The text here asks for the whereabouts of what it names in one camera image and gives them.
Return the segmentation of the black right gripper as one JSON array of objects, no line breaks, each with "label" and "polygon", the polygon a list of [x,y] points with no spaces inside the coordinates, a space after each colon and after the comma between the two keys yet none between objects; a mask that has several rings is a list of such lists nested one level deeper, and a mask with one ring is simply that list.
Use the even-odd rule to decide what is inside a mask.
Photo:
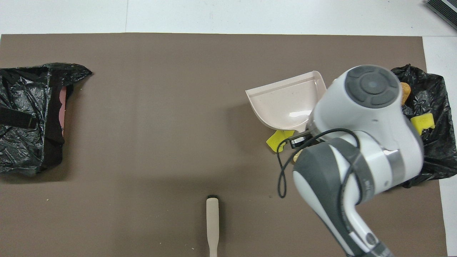
[{"label": "black right gripper", "polygon": [[299,148],[300,146],[302,146],[303,144],[305,144],[307,142],[313,143],[313,141],[315,141],[315,140],[312,140],[312,138],[313,138],[313,135],[311,134],[311,132],[305,131],[303,133],[298,133],[297,135],[290,137],[288,139],[288,142],[289,142],[291,148]]}]

